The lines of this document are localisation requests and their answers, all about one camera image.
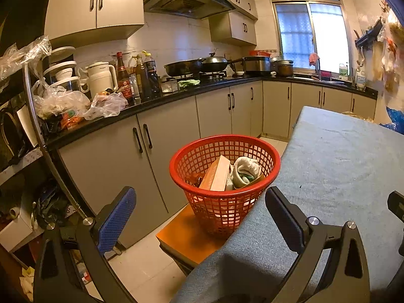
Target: red plastic basket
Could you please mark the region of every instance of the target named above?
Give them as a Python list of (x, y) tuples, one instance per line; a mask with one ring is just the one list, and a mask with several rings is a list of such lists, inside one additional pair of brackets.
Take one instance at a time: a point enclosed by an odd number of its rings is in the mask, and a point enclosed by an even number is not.
[[(209, 191), (190, 185), (185, 177), (206, 172), (220, 155), (232, 164), (240, 156), (256, 159), (266, 176), (250, 187), (232, 191)], [(253, 207), (254, 202), (277, 177), (280, 157), (263, 140), (249, 136), (220, 135), (200, 139), (181, 148), (170, 161), (170, 175), (184, 190), (201, 226), (210, 234), (229, 237)]]

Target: white bowl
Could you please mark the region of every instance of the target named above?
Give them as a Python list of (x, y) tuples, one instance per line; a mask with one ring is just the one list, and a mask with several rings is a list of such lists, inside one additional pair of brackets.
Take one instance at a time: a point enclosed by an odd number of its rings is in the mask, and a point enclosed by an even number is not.
[(66, 78), (71, 78), (71, 75), (73, 74), (73, 69), (72, 68), (65, 68), (60, 70), (59, 72), (56, 73), (56, 80), (61, 81)]

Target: sauce bottle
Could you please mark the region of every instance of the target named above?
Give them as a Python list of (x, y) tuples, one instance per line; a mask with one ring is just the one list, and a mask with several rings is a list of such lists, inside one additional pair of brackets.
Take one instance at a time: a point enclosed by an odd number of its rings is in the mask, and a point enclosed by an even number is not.
[(139, 88), (139, 96), (142, 102), (151, 100), (152, 89), (150, 88), (149, 76), (147, 69), (143, 63), (142, 55), (137, 55), (137, 65), (136, 65), (136, 81), (137, 87)]

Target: backsplash tile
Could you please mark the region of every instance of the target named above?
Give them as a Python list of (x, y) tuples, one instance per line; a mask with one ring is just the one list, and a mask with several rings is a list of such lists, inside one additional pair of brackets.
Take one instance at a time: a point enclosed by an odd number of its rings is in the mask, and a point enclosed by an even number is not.
[(145, 13), (145, 25), (127, 40), (86, 45), (75, 50), (78, 67), (97, 61), (111, 61), (117, 51), (124, 53), (126, 66), (131, 56), (147, 50), (156, 60), (159, 76), (167, 76), (164, 65), (171, 62), (209, 57), (217, 48), (218, 56), (236, 59), (242, 56), (238, 46), (211, 41), (208, 20), (196, 20), (166, 14)]

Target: wok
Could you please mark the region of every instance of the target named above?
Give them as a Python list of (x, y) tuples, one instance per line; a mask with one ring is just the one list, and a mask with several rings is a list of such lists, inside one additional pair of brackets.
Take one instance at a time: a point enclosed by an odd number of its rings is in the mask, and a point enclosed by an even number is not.
[(198, 74), (202, 70), (202, 62), (206, 58), (198, 58), (194, 60), (185, 60), (173, 62), (164, 66), (166, 73), (175, 78), (176, 76), (184, 76), (190, 74)]

